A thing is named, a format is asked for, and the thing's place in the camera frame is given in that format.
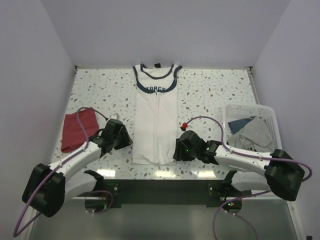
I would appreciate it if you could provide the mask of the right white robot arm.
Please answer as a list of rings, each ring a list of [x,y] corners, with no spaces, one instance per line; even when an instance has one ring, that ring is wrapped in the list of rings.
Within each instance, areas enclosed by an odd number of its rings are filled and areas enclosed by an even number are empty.
[[[205,164],[231,167],[233,170],[222,185],[223,192],[230,197],[238,192],[261,190],[294,202],[305,176],[299,163],[281,149],[246,154],[220,141],[204,141],[192,130],[176,139],[173,158],[176,161],[197,159]]]

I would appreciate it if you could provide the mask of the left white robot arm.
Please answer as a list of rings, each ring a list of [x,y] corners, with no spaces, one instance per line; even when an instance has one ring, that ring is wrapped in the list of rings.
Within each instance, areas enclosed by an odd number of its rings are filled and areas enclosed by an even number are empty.
[[[99,196],[108,188],[104,177],[84,168],[112,150],[133,143],[126,126],[111,118],[80,148],[50,165],[36,165],[22,194],[22,201],[46,217],[54,216],[68,200],[90,193]]]

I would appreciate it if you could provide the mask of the white printed tank top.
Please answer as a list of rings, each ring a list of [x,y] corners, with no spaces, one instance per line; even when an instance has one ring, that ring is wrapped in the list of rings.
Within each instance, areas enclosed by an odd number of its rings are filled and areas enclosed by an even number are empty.
[[[180,65],[133,66],[136,79],[132,162],[172,165],[178,136],[178,72]]]

